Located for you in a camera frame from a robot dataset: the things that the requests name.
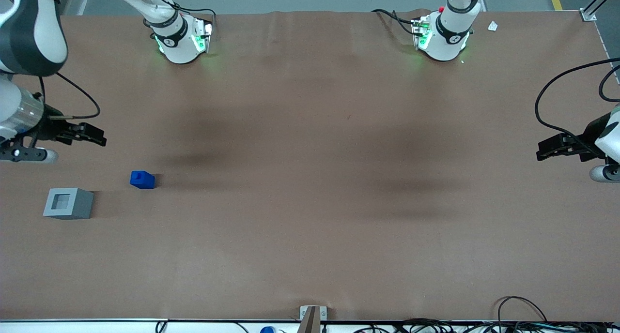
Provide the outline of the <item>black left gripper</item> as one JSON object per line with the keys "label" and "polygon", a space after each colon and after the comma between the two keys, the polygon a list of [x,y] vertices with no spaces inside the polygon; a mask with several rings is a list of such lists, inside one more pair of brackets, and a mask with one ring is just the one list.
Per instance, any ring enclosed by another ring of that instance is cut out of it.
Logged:
{"label": "black left gripper", "polygon": [[610,113],[607,113],[587,124],[584,132],[580,135],[580,139],[589,147],[586,152],[580,154],[581,145],[573,136],[558,133],[538,143],[537,161],[541,162],[551,157],[575,155],[579,155],[581,162],[591,161],[595,158],[605,160],[606,154],[595,145],[595,140],[606,128],[609,118]]}

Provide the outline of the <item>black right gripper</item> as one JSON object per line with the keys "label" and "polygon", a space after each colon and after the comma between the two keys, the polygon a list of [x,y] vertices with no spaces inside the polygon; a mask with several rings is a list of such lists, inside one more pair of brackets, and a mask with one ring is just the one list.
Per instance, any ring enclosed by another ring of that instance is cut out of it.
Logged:
{"label": "black right gripper", "polygon": [[90,142],[99,146],[106,146],[107,139],[104,130],[97,126],[81,122],[71,125],[65,119],[51,119],[53,116],[62,117],[63,114],[57,109],[45,109],[44,116],[35,127],[35,140],[57,141],[71,146],[74,141]]}

